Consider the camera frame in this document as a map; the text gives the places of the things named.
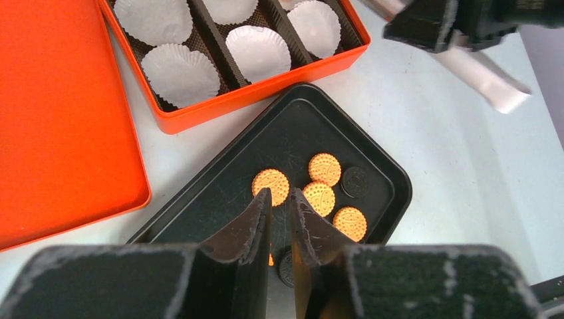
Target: orange cookie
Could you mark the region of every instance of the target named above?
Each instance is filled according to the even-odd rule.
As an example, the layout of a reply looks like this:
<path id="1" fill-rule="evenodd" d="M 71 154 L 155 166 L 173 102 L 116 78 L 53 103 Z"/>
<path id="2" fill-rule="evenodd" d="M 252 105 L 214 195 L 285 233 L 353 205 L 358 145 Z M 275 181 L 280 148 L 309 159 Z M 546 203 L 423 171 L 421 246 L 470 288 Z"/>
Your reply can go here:
<path id="1" fill-rule="evenodd" d="M 333 225 L 354 241 L 360 241 L 366 234 L 366 218 L 354 207 L 343 207 L 333 218 Z"/>
<path id="2" fill-rule="evenodd" d="M 308 184 L 303 189 L 303 195 L 311 204 L 311 207 L 322 217 L 329 215 L 335 206 L 335 193 L 333 193 L 331 187 L 320 181 Z"/>
<path id="3" fill-rule="evenodd" d="M 290 183 L 284 174 L 277 169 L 265 169 L 257 174 L 253 180 L 253 196 L 256 196 L 261 189 L 270 188 L 272 194 L 272 206 L 278 206 L 286 200 L 290 192 Z"/>
<path id="4" fill-rule="evenodd" d="M 320 181 L 328 186 L 335 186 L 341 178 L 341 165 L 335 156 L 320 153 L 309 161 L 309 177 L 313 181 Z"/>

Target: orange box lid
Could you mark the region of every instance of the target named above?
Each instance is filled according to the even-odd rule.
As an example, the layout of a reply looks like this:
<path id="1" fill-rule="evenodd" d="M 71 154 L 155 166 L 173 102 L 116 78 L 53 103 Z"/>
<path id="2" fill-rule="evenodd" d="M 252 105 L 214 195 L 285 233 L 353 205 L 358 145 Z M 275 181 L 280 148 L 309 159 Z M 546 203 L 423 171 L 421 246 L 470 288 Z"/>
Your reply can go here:
<path id="1" fill-rule="evenodd" d="M 4 1 L 0 30 L 0 251 L 145 205 L 96 0 Z"/>

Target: black tray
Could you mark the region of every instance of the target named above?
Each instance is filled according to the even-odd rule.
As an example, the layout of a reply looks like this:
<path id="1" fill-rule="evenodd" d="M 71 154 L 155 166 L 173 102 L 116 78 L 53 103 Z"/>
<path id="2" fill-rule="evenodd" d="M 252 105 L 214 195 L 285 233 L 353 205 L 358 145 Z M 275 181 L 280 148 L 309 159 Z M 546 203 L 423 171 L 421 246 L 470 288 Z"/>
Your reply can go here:
<path id="1" fill-rule="evenodd" d="M 361 199 L 333 187 L 333 212 L 344 206 L 360 209 L 368 221 L 366 243 L 385 243 L 411 201 L 406 172 L 323 91 L 297 84 L 283 93 L 234 141 L 176 194 L 128 243 L 199 243 L 249 205 L 251 183 L 263 169 L 282 171 L 290 184 L 311 182 L 307 167 L 317 153 L 333 154 L 343 171 L 354 165 L 370 178 Z M 272 210 L 271 252 L 280 261 L 291 244 L 289 201 Z M 269 271 L 267 318 L 292 318 L 293 290 Z"/>

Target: cookie texture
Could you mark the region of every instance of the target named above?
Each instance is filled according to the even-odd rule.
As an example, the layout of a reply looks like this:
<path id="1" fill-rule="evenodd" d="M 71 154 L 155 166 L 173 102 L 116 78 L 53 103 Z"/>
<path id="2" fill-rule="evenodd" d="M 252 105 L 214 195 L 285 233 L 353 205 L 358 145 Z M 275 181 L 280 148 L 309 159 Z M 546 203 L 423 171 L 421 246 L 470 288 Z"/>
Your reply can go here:
<path id="1" fill-rule="evenodd" d="M 320 181 L 314 181 L 304 187 L 303 195 L 322 217 L 329 215 L 335 206 L 335 193 L 331 187 Z"/>
<path id="2" fill-rule="evenodd" d="M 339 209 L 335 218 L 333 218 L 333 225 L 340 232 L 357 242 L 366 235 L 368 227 L 364 214 L 354 207 Z"/>
<path id="3" fill-rule="evenodd" d="M 272 206 L 276 207 L 286 200 L 290 192 L 290 183 L 286 175 L 277 169 L 265 169 L 255 176 L 252 185 L 253 196 L 261 189 L 270 188 L 272 194 Z"/>
<path id="4" fill-rule="evenodd" d="M 348 196 L 361 198 L 370 190 L 370 183 L 364 170 L 359 167 L 350 167 L 343 173 L 341 187 Z"/>
<path id="5" fill-rule="evenodd" d="M 341 165 L 335 156 L 320 153 L 309 161 L 308 172 L 312 181 L 320 181 L 333 187 L 341 178 Z"/>

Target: orange box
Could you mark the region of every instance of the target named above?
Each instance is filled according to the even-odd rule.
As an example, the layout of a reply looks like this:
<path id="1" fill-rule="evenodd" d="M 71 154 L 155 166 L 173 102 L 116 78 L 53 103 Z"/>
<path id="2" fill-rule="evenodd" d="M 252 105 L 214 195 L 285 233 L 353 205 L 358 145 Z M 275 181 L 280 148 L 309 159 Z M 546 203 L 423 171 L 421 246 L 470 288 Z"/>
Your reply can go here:
<path id="1" fill-rule="evenodd" d="M 0 43 L 0 251 L 147 204 L 96 0 L 6 1 Z"/>
<path id="2" fill-rule="evenodd" d="M 356 29 L 362 45 L 351 50 L 344 51 L 323 60 L 295 68 L 268 78 L 267 80 L 244 86 L 237 90 L 219 95 L 215 98 L 182 108 L 172 112 L 163 111 L 151 91 L 151 88 L 138 64 L 135 54 L 128 42 L 127 36 L 120 27 L 112 8 L 107 0 L 99 0 L 100 8 L 108 19 L 110 27 L 114 31 L 134 74 L 140 83 L 144 95 L 150 105 L 151 111 L 157 121 L 159 128 L 167 134 L 176 134 L 182 130 L 191 128 L 203 122 L 217 118 L 218 116 L 233 112 L 239 108 L 258 102 L 264 98 L 278 93 L 280 90 L 297 82 L 310 82 L 339 72 L 351 66 L 359 56 L 368 48 L 370 36 L 360 21 L 356 11 L 349 0 L 340 0 L 343 11 L 348 16 L 351 24 Z"/>

